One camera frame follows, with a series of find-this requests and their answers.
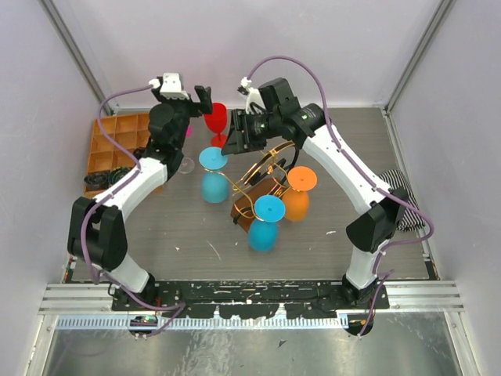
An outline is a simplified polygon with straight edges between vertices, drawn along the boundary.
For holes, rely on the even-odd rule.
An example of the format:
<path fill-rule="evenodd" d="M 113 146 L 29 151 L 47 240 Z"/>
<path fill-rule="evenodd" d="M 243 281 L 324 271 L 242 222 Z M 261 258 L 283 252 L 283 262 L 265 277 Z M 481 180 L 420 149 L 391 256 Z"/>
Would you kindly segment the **light blue wine glass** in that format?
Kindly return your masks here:
<path fill-rule="evenodd" d="M 205 170 L 200 184 L 203 199 L 212 204 L 223 202 L 229 195 L 229 182 L 222 174 L 228 157 L 221 148 L 210 146 L 200 153 L 199 162 Z"/>

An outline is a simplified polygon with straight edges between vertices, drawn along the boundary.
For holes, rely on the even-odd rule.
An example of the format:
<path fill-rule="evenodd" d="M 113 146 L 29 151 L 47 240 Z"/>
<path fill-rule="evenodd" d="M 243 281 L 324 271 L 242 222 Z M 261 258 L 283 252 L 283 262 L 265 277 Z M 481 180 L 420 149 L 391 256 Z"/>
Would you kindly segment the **wooden compartment tray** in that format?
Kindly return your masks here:
<path fill-rule="evenodd" d="M 120 143 L 136 157 L 149 141 L 149 115 L 147 113 L 104 117 L 103 129 L 109 137 Z M 104 136 L 98 121 L 93 122 L 88 165 L 84 177 L 84 195 L 94 197 L 117 183 L 133 167 L 134 161 Z"/>

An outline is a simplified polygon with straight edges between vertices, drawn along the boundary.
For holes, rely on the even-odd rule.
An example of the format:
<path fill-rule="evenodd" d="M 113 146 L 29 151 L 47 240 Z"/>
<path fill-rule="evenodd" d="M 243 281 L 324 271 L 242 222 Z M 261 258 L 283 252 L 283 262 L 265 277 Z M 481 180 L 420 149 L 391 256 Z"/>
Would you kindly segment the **red plastic wine glass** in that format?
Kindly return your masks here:
<path fill-rule="evenodd" d="M 207 128 L 214 133 L 211 145 L 223 148 L 227 140 L 227 135 L 223 133 L 228 123 L 227 108 L 223 103 L 213 103 L 212 106 L 212 113 L 205 114 L 204 120 Z"/>

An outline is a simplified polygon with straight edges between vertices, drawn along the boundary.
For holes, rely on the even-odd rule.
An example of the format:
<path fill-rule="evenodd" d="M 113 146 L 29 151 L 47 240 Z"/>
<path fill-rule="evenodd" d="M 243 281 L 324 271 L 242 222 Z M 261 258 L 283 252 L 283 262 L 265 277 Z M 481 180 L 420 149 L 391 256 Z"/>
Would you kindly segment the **clear champagne glass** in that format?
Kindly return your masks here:
<path fill-rule="evenodd" d="M 184 157 L 178 167 L 178 172 L 181 174 L 189 174 L 193 171 L 195 167 L 194 160 L 190 157 Z"/>

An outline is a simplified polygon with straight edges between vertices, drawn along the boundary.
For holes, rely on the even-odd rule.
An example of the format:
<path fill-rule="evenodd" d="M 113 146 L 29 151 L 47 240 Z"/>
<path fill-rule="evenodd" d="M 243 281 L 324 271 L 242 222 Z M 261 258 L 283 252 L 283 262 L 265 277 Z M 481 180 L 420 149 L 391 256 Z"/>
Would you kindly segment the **orange plastic wine glass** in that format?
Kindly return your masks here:
<path fill-rule="evenodd" d="M 287 173 L 289 188 L 282 196 L 285 205 L 285 219 L 300 222 L 306 218 L 310 205 L 308 192 L 317 182 L 316 173 L 305 166 L 297 166 Z"/>

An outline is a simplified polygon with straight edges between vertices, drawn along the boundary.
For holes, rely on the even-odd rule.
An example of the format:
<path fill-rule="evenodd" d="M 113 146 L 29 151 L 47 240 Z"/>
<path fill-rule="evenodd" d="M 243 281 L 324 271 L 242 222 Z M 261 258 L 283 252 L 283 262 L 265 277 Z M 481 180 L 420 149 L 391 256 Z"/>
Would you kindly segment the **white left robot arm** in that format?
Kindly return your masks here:
<path fill-rule="evenodd" d="M 182 89 L 166 89 L 159 78 L 147 85 L 158 104 L 149 112 L 150 133 L 134 168 L 93 198 L 79 197 L 72 206 L 67 250 L 83 259 L 92 280 L 103 273 L 139 310 L 153 309 L 157 300 L 155 278 L 128 253 L 125 222 L 132 211 L 179 169 L 191 119 L 211 114 L 211 88 L 195 86 L 197 101 Z"/>

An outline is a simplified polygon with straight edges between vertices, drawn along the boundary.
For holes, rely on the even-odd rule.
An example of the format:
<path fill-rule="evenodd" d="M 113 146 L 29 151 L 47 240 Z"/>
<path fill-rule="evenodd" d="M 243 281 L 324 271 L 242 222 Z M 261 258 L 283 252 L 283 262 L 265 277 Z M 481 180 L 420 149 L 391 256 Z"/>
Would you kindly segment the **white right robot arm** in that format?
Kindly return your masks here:
<path fill-rule="evenodd" d="M 320 163 L 359 215 L 346 228 L 353 249 L 341 293 L 348 306 L 362 308 L 377 287 L 377 260 L 402 220 L 407 191 L 392 189 L 373 173 L 329 125 L 327 111 L 315 103 L 302 106 L 285 78 L 258 88 L 243 78 L 237 90 L 245 96 L 246 105 L 232 110 L 222 153 L 263 150 L 268 140 L 281 137 Z"/>

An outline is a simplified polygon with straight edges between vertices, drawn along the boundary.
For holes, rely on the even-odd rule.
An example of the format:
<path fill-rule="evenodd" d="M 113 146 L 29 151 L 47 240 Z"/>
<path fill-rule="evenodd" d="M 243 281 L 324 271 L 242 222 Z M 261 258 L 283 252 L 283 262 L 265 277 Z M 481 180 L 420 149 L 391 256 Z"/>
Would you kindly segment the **gold wire wine glass rack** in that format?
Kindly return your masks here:
<path fill-rule="evenodd" d="M 288 172 L 296 166 L 300 150 L 292 141 L 261 151 L 261 157 L 232 185 L 232 222 L 245 233 L 258 218 L 258 198 L 272 195 L 281 198 L 288 190 Z"/>

